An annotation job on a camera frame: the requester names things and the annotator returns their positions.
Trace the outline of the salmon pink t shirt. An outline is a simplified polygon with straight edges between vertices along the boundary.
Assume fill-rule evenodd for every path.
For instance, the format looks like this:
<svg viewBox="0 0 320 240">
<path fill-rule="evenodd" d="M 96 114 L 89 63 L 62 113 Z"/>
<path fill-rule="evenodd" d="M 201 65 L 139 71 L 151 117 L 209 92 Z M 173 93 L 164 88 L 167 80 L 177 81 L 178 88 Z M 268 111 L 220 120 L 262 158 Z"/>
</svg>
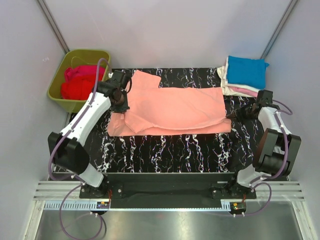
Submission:
<svg viewBox="0 0 320 240">
<path fill-rule="evenodd" d="M 174 136 L 231 132 L 221 88 L 159 87 L 161 78 L 136 70 L 127 95 L 129 109 L 112 113 L 111 137 Z"/>
</svg>

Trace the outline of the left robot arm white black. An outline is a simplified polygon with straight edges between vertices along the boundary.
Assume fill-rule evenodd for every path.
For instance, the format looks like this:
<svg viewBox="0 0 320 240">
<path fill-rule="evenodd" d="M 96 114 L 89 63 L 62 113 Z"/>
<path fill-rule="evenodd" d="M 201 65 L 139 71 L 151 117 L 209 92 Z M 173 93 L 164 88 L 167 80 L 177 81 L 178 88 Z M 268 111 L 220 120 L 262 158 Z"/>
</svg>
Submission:
<svg viewBox="0 0 320 240">
<path fill-rule="evenodd" d="M 129 110 L 128 95 L 132 80 L 124 72 L 115 70 L 106 81 L 96 81 L 81 110 L 59 133 L 48 136 L 49 167 L 56 165 L 82 180 L 84 188 L 96 198 L 108 193 L 108 179 L 91 163 L 84 146 L 89 133 L 108 110 L 123 114 Z"/>
</svg>

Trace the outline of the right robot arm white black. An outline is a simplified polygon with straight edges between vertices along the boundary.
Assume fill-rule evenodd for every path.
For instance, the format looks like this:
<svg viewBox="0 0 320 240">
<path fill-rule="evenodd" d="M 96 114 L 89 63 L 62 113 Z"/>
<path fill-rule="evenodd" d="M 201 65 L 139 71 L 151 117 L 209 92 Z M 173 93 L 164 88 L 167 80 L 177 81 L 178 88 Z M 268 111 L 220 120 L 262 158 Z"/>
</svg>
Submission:
<svg viewBox="0 0 320 240">
<path fill-rule="evenodd" d="M 252 164 L 237 171 L 223 188 L 232 198 L 253 192 L 264 180 L 286 177 L 293 169 L 302 140 L 300 136 L 292 134 L 282 120 L 282 113 L 291 116 L 293 111 L 285 104 L 282 104 L 285 109 L 280 109 L 278 103 L 273 99 L 272 91 L 260 90 L 255 102 L 227 116 L 233 122 L 242 124 L 248 120 L 258 120 L 263 127 L 263 136 Z"/>
</svg>

